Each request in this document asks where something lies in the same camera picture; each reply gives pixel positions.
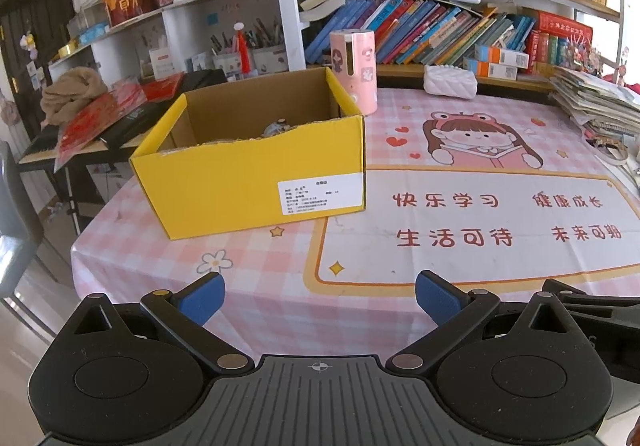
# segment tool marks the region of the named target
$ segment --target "gray chair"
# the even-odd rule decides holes
[[[55,282],[53,273],[36,254],[40,244],[46,242],[66,263],[60,253],[44,236],[44,228],[31,204],[11,148],[0,141],[0,303],[9,309],[21,323],[38,337],[36,329],[14,308],[14,304],[53,338],[56,333],[40,320],[15,294],[15,288],[32,260]]]

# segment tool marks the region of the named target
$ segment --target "orange border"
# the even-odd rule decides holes
[[[595,179],[604,180],[613,184],[626,203],[640,219],[640,208],[630,200],[626,188],[614,177],[607,175],[589,175],[581,173],[569,172],[547,172],[547,171],[524,171],[510,170],[504,171],[494,170],[478,170],[467,168],[444,168],[442,166],[408,166],[408,165],[389,165],[389,166],[370,166],[367,171],[441,171],[441,172],[469,172],[469,173],[499,173],[506,175],[541,175],[548,177],[567,177],[578,179]],[[316,294],[328,295],[344,295],[344,296],[367,296],[367,297],[413,297],[414,283],[385,283],[383,285],[373,283],[338,283],[322,280],[319,276],[320,260],[322,258],[322,250],[324,249],[324,237],[328,224],[328,217],[317,219],[312,231],[309,251],[306,256],[305,270],[303,271],[303,281],[309,291]],[[571,278],[578,276],[588,276],[590,281],[601,281],[604,279],[612,279],[629,274],[640,273],[640,263],[616,267],[614,269],[601,269],[593,271],[581,271],[568,273],[565,275],[545,276],[536,278],[523,278],[514,280],[495,280],[488,282],[465,282],[456,283],[457,287],[462,290],[470,290],[472,288],[485,288],[496,294],[517,291],[531,291],[540,289],[544,281],[548,278]]]

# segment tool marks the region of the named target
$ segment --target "yellow star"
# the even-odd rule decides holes
[[[339,261],[337,261],[329,268],[329,270],[338,276],[344,270],[344,267],[340,265]]]

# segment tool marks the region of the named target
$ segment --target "chair leg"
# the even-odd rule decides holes
[[[25,311],[27,313],[27,315],[33,320],[35,321],[38,325],[40,325],[40,327],[42,327],[42,329],[49,334],[49,336],[55,338],[56,337],[56,333],[54,331],[52,331],[49,327],[46,326],[45,322],[42,321],[40,318],[38,318],[33,312],[31,312],[31,309],[27,307],[27,305],[25,305],[24,303],[22,303],[17,296],[13,295],[11,296],[12,301],[18,305],[18,307],[20,307],[20,309],[22,309],[23,311]]]
[[[39,257],[37,254],[33,256],[33,259],[34,259],[34,260],[36,261],[36,263],[40,266],[40,268],[41,268],[44,272],[46,272],[46,273],[51,277],[51,279],[52,279],[54,282],[56,282],[56,283],[60,283],[60,282],[58,281],[58,279],[57,279],[55,276],[53,276],[53,273],[51,272],[51,270],[49,269],[49,267],[47,267],[46,265],[44,265],[44,262],[40,259],[40,257]]]
[[[47,238],[46,236],[42,239],[42,241],[54,252],[58,255],[59,259],[62,260],[64,263],[66,263],[69,267],[71,267],[71,265],[69,264],[69,262],[65,259],[64,256],[62,256],[60,254],[60,251],[58,249],[56,249],[56,246],[54,246],[51,241],[49,240],[49,238]]]
[[[34,329],[28,322],[26,319],[24,319],[22,316],[20,316],[20,313],[18,311],[16,311],[13,307],[11,307],[11,305],[9,305],[5,299],[0,299],[0,303],[2,305],[4,305],[9,312],[11,312],[11,314],[13,314],[18,321],[20,321],[20,323],[22,323],[25,327],[27,327],[31,332],[33,332],[34,334],[36,334],[37,337],[39,337],[43,342],[45,342],[45,344],[50,345],[51,343],[48,342],[45,337],[40,334],[36,329]]]

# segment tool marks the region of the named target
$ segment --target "pink cylindrical container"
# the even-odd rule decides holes
[[[363,115],[370,115],[378,109],[376,40],[373,31],[348,29],[331,32],[329,37],[335,76]]]

